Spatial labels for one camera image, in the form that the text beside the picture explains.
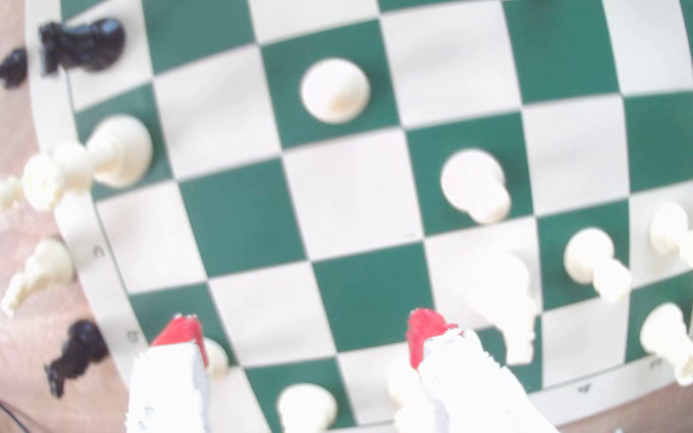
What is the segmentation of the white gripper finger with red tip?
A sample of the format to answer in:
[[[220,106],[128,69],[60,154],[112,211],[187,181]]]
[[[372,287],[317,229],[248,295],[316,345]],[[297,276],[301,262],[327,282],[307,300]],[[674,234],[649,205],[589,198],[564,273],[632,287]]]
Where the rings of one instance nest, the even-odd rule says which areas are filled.
[[[195,314],[177,314],[135,359],[126,432],[210,432],[207,352]]]
[[[418,382],[406,405],[406,432],[558,432],[473,330],[417,308],[406,338]]]

